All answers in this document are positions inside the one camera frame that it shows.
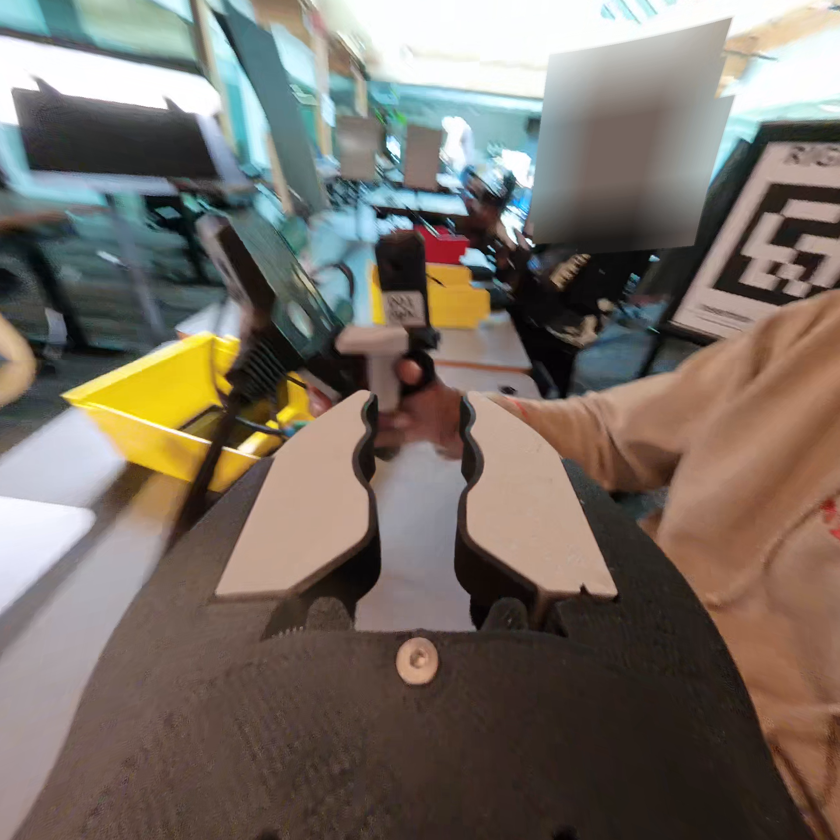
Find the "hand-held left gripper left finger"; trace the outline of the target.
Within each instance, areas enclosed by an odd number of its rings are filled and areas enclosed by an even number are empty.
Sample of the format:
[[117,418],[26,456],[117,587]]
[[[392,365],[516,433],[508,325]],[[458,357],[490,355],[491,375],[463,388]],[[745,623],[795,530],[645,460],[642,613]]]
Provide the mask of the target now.
[[371,478],[376,396],[359,391],[272,460],[216,585],[219,600],[298,595],[354,556],[379,556]]

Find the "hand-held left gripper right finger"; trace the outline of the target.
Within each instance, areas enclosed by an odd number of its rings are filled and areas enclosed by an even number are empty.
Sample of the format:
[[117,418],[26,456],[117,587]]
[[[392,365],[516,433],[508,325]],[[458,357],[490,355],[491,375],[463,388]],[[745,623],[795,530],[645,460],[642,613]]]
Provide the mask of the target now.
[[462,399],[460,433],[455,573],[470,599],[614,601],[616,584],[550,444],[478,392]]

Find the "black monitor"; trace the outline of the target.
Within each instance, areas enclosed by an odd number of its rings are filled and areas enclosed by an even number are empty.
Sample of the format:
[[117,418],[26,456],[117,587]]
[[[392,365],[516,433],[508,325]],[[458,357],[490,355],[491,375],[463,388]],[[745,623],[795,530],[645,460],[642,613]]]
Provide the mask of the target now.
[[245,192],[242,172],[214,118],[70,96],[37,79],[10,91],[29,173],[99,193]]

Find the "person's right hand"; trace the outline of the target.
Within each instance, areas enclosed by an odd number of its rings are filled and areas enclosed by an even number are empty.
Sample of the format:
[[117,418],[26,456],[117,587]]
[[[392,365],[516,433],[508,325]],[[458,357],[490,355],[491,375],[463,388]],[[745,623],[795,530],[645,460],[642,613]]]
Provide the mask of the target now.
[[424,388],[403,394],[391,413],[380,413],[374,446],[397,449],[425,443],[450,460],[460,460],[463,440],[460,433],[460,406],[464,393],[435,377]]

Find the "person's right forearm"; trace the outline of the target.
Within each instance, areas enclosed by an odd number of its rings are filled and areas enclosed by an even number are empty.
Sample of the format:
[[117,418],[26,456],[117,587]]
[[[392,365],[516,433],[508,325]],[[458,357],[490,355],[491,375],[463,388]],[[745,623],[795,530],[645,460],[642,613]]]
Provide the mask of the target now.
[[666,487],[710,528],[838,496],[839,298],[789,304],[672,372],[554,401],[492,396],[612,491]]

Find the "yellow plastic bin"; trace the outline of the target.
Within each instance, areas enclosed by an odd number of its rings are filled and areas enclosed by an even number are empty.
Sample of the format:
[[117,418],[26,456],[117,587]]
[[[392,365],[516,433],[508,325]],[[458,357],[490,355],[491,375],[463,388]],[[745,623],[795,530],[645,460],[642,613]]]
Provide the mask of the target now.
[[[474,329],[489,317],[489,292],[474,287],[465,266],[427,264],[426,322],[436,329]],[[370,264],[371,319],[375,324],[401,324],[420,328],[423,321],[419,292],[398,291],[382,295],[379,271]]]
[[[226,373],[238,339],[200,332],[166,344],[115,371],[64,392],[62,398],[86,414],[131,464],[191,482],[209,448],[230,391]],[[262,427],[294,434],[309,422],[306,389],[284,382],[275,400],[242,412],[219,457],[210,491],[221,493],[258,460],[272,455],[283,437]]]

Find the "red plastic bin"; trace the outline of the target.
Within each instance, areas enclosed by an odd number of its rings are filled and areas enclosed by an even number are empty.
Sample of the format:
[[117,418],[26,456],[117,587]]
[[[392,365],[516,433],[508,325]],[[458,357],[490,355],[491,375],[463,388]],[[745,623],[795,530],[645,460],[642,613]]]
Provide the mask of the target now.
[[443,226],[413,226],[424,242],[425,260],[428,264],[457,266],[469,247],[466,236],[452,232]]

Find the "person's beige hoodie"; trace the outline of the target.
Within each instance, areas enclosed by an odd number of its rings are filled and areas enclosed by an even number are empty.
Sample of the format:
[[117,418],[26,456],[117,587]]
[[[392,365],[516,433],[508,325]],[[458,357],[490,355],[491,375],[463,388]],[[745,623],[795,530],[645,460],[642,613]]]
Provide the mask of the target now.
[[736,661],[793,797],[838,838],[838,434],[659,429],[655,529]]

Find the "black white marker poster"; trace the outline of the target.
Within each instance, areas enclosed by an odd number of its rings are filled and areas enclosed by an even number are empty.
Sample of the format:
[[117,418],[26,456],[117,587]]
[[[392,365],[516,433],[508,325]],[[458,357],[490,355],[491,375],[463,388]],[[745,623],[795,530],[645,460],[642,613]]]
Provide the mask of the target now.
[[726,184],[687,283],[659,325],[676,337],[730,338],[783,306],[838,288],[838,120],[766,122]]

